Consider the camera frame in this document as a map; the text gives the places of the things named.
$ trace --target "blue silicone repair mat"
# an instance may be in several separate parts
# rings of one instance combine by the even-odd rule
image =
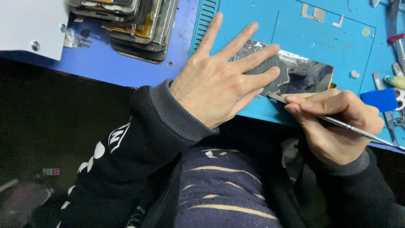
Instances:
[[[314,7],[326,10],[324,22],[302,17],[303,3],[309,5],[308,15],[313,15]],[[278,43],[283,50],[333,66],[332,82],[337,88],[359,95],[375,89],[374,71],[382,76],[392,74],[391,64],[395,58],[386,44],[386,7],[379,5],[372,9],[367,1],[350,1],[349,7],[352,12],[345,0],[200,0],[190,56],[200,44],[213,16],[221,11],[224,21],[211,54],[217,53],[245,26],[256,21],[259,29],[253,40]],[[333,22],[339,23],[342,14],[341,28],[333,26]],[[362,35],[365,28],[370,30],[368,36]],[[352,70],[360,77],[351,77]],[[296,124],[282,104],[263,96],[255,98],[239,115]],[[400,144],[405,145],[404,130],[397,127],[396,135]],[[391,142],[387,129],[383,129],[379,137]]]

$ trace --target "sleeve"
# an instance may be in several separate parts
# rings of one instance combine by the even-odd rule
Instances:
[[[97,143],[61,207],[60,227],[121,227],[147,179],[182,150],[216,133],[169,91],[171,80],[134,92],[130,121]]]
[[[395,202],[368,148],[357,160],[335,167],[320,162],[306,142],[299,150],[316,174],[333,227],[405,227],[405,210]]]

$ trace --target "screw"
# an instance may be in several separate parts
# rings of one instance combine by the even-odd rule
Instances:
[[[41,48],[41,46],[39,45],[39,43],[36,42],[36,41],[33,41],[33,42],[31,43],[31,47],[32,47],[32,49],[33,49],[34,51],[38,51],[38,50]]]
[[[66,25],[65,24],[60,24],[60,31],[61,32],[66,32]]]

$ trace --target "metal spudger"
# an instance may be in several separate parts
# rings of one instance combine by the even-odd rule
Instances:
[[[271,97],[271,98],[274,98],[274,99],[276,99],[276,100],[278,100],[278,101],[280,101],[280,102],[287,103],[287,102],[286,102],[286,99],[285,99],[284,97],[279,96],[279,95],[277,95],[277,94],[275,94],[275,93],[268,93],[267,96],[269,96],[269,97]],[[395,145],[392,144],[392,143],[389,143],[389,142],[387,142],[387,141],[385,141],[385,140],[382,140],[382,139],[380,139],[380,138],[377,138],[377,137],[376,137],[375,135],[373,135],[373,134],[370,134],[370,133],[368,133],[368,132],[365,132],[365,131],[363,131],[363,130],[357,128],[357,127],[353,127],[353,126],[351,126],[351,125],[349,125],[349,124],[347,124],[347,123],[344,123],[344,122],[342,122],[342,121],[340,121],[340,120],[337,120],[337,119],[335,119],[335,118],[332,118],[332,117],[329,117],[329,116],[318,116],[318,117],[321,118],[321,119],[323,119],[323,120],[326,120],[326,121],[328,121],[328,122],[330,122],[330,123],[336,124],[336,125],[338,125],[338,126],[340,126],[340,127],[343,127],[343,128],[349,129],[349,130],[351,130],[351,131],[354,131],[354,132],[356,132],[356,133],[358,133],[358,134],[360,134],[360,135],[362,135],[362,136],[364,136],[364,137],[367,137],[367,138],[369,138],[369,139],[376,140],[376,141],[382,142],[382,143],[384,143],[384,144],[386,144],[386,145],[389,145],[389,146],[393,146],[393,147],[398,148],[398,146],[395,146]]]

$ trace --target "hand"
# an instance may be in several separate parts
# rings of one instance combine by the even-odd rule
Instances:
[[[378,109],[364,104],[351,91],[329,89],[283,97],[289,103],[285,109],[303,127],[312,153],[328,165],[345,165],[356,160],[371,140],[342,127],[325,128],[316,116],[336,114],[337,119],[374,135],[384,126]]]
[[[249,24],[220,52],[210,56],[222,19],[222,13],[214,16],[196,53],[170,86],[173,97],[211,129],[235,117],[280,73],[278,67],[272,67],[259,75],[242,74],[275,55],[280,50],[277,44],[229,62],[256,32],[256,22]]]

